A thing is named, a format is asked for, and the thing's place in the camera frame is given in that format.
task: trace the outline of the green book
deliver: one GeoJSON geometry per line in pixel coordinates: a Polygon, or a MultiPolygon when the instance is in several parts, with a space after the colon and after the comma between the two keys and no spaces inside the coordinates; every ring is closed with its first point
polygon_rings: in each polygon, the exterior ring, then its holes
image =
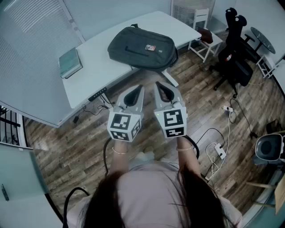
{"type": "Polygon", "coordinates": [[[72,48],[59,57],[59,68],[61,78],[69,78],[82,68],[76,48],[72,48]]]}

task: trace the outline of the long dark hair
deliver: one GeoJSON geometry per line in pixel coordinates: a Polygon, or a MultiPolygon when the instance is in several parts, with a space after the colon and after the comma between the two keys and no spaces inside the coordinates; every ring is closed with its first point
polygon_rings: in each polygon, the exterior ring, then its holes
{"type": "MultiPolygon", "coordinates": [[[[118,204],[117,183],[123,175],[115,172],[107,176],[99,183],[87,211],[83,228],[112,227],[124,228],[118,204]]],[[[178,172],[180,186],[175,186],[181,199],[188,221],[181,221],[182,227],[219,227],[225,228],[226,223],[230,227],[235,225],[225,215],[222,204],[216,193],[197,174],[190,171],[186,166],[178,172]]]]}

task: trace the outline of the chair armrest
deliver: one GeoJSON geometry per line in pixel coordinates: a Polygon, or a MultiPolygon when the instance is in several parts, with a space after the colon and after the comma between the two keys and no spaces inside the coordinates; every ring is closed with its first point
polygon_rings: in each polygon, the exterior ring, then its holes
{"type": "Polygon", "coordinates": [[[255,42],[255,40],[248,34],[245,34],[246,36],[246,39],[245,39],[245,42],[248,42],[249,40],[252,40],[253,42],[255,42]]]}

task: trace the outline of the bracelet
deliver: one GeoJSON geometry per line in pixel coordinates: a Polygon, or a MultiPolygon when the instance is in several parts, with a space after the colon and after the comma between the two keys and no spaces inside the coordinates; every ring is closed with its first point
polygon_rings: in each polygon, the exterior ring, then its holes
{"type": "Polygon", "coordinates": [[[190,147],[190,148],[186,148],[186,149],[179,149],[179,148],[176,148],[176,150],[178,151],[178,152],[183,152],[183,151],[188,151],[188,150],[191,150],[192,148],[190,147]]]}
{"type": "Polygon", "coordinates": [[[115,151],[114,147],[112,147],[112,150],[119,155],[126,155],[127,154],[127,153],[119,153],[119,152],[115,151]]]}

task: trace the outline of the round glass table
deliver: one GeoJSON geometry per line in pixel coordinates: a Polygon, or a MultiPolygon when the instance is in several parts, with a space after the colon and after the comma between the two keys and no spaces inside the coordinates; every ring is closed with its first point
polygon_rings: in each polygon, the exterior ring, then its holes
{"type": "Polygon", "coordinates": [[[252,33],[257,37],[257,39],[259,40],[259,45],[257,46],[257,48],[255,49],[255,51],[257,51],[261,45],[264,45],[268,51],[272,52],[273,54],[275,54],[275,49],[272,46],[272,44],[270,43],[270,41],[265,37],[265,35],[263,35],[260,31],[258,31],[256,28],[251,27],[250,28],[252,33]]]}

